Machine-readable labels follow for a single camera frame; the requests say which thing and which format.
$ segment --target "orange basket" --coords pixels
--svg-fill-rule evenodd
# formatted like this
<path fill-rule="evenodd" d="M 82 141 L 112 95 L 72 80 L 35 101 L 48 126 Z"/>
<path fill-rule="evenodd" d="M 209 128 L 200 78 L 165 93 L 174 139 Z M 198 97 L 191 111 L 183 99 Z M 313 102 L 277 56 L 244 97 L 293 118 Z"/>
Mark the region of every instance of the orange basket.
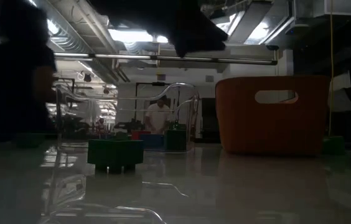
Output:
<path fill-rule="evenodd" d="M 216 85 L 217 118 L 225 151 L 315 156 L 325 131 L 329 77 L 238 77 Z M 259 103 L 259 91 L 292 90 L 298 97 Z"/>

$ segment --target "ceiling light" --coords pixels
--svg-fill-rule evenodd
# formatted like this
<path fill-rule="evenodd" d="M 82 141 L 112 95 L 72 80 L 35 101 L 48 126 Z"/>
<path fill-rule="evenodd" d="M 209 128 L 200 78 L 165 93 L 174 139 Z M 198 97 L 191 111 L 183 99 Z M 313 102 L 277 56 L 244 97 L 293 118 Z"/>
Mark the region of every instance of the ceiling light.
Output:
<path fill-rule="evenodd" d="M 269 26 L 265 22 L 260 22 L 254 31 L 250 34 L 248 39 L 261 39 L 267 36 Z"/>
<path fill-rule="evenodd" d="M 282 27 L 278 29 L 278 31 L 276 31 L 273 35 L 271 35 L 271 37 L 269 37 L 264 43 L 269 44 L 276 36 L 278 36 L 282 32 L 282 30 L 287 28 L 287 26 L 289 26 L 293 21 L 294 21 L 294 17 L 291 17 L 288 21 L 286 21 L 285 24 L 283 24 Z"/>
<path fill-rule="evenodd" d="M 228 32 L 231 24 L 232 24 L 232 21 L 233 19 L 235 18 L 236 14 L 232 14 L 230 15 L 230 21 L 229 22 L 222 22 L 222 23 L 219 23 L 219 24 L 216 24 L 216 26 L 218 28 L 220 28 L 221 30 L 223 30 L 224 32 Z"/>
<path fill-rule="evenodd" d="M 29 2 L 35 7 L 37 7 L 37 4 L 33 0 L 29 0 Z M 47 19 L 47 25 L 52 35 L 59 33 L 59 28 L 51 20 Z"/>
<path fill-rule="evenodd" d="M 238 14 L 232 15 L 232 19 L 231 19 L 231 16 L 230 16 L 230 20 L 233 21 L 233 22 L 230 24 L 230 27 L 227 30 L 227 34 L 229 36 L 231 36 L 233 34 L 233 32 L 235 31 L 236 27 L 238 26 L 239 22 L 241 21 L 241 19 L 242 19 L 242 17 L 244 15 L 245 15 L 245 12 L 244 11 L 240 11 L 240 12 L 238 12 Z"/>
<path fill-rule="evenodd" d="M 122 42 L 152 42 L 153 37 L 146 31 L 122 31 L 109 29 L 113 40 Z"/>
<path fill-rule="evenodd" d="M 169 42 L 169 40 L 164 36 L 158 36 L 156 42 L 166 44 Z"/>

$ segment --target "green plastic container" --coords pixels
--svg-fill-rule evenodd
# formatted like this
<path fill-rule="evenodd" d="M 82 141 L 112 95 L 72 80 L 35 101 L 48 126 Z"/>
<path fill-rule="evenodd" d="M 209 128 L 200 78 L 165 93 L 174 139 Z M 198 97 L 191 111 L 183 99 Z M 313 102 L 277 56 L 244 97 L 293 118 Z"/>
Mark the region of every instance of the green plastic container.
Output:
<path fill-rule="evenodd" d="M 127 133 L 122 133 L 122 132 L 116 133 L 115 138 L 116 138 L 117 140 L 124 140 L 124 141 L 131 140 L 131 138 L 128 136 Z"/>
<path fill-rule="evenodd" d="M 108 166 L 115 172 L 121 171 L 123 166 L 133 169 L 136 164 L 144 162 L 144 142 L 140 140 L 89 140 L 87 162 L 102 169 Z"/>
<path fill-rule="evenodd" d="M 164 135 L 164 147 L 167 151 L 186 151 L 187 131 L 167 130 Z"/>
<path fill-rule="evenodd" d="M 332 136 L 324 138 L 322 142 L 322 154 L 331 156 L 344 155 L 344 138 L 342 136 Z"/>

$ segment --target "dark fabric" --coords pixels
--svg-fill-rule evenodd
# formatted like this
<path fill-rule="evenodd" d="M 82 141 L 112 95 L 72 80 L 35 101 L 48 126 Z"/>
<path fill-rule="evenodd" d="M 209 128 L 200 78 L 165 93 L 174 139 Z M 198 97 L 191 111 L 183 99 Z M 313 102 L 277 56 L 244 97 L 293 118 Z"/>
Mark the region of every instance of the dark fabric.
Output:
<path fill-rule="evenodd" d="M 0 133 L 51 133 L 54 125 L 45 103 L 33 97 L 38 67 L 56 71 L 54 53 L 46 45 L 0 44 Z"/>
<path fill-rule="evenodd" d="M 178 56 L 200 51 L 224 50 L 228 34 L 201 11 L 196 0 L 89 0 L 115 27 L 136 24 L 150 34 L 167 37 Z"/>

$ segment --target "dark clothing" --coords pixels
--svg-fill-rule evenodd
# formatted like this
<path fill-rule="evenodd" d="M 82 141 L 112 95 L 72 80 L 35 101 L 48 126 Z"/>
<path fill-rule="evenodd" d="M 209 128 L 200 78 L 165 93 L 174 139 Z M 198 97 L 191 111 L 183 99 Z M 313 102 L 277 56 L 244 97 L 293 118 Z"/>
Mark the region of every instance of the dark clothing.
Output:
<path fill-rule="evenodd" d="M 0 44 L 0 133 L 51 133 L 55 131 L 44 102 L 33 93 L 38 67 L 56 71 L 54 53 L 46 45 Z"/>

